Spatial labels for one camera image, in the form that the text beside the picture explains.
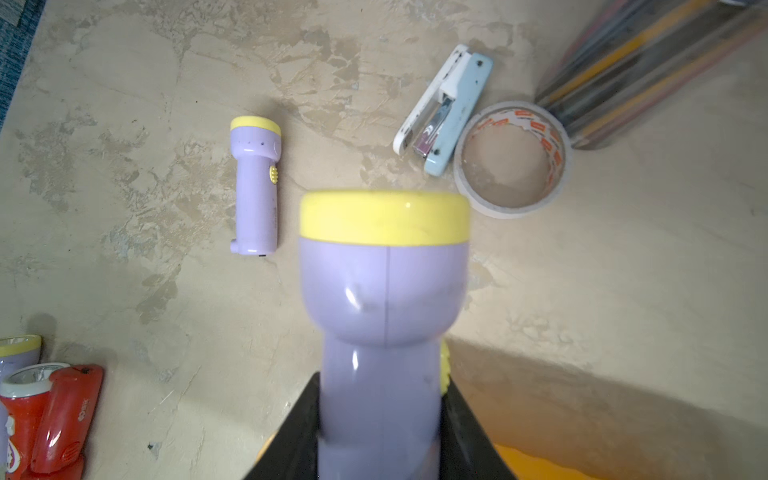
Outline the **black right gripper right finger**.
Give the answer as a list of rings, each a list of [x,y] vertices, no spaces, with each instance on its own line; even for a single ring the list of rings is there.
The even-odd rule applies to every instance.
[[[516,480],[452,381],[441,399],[440,479]]]

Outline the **purple flashlight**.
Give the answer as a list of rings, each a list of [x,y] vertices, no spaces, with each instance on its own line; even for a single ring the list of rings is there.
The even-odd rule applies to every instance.
[[[230,125],[230,150],[237,160],[235,238],[230,249],[243,256],[271,255],[278,246],[281,128],[264,117],[236,117]]]
[[[41,357],[42,337],[36,334],[0,339],[0,374],[5,378],[16,371],[37,364]]]
[[[436,478],[441,341],[467,289],[467,199],[313,191],[299,231],[304,304],[324,340],[319,477]]]

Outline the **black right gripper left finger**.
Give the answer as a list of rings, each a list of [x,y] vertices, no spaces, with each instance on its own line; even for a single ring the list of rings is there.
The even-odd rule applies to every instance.
[[[244,479],[318,478],[319,397],[320,373],[315,372]]]

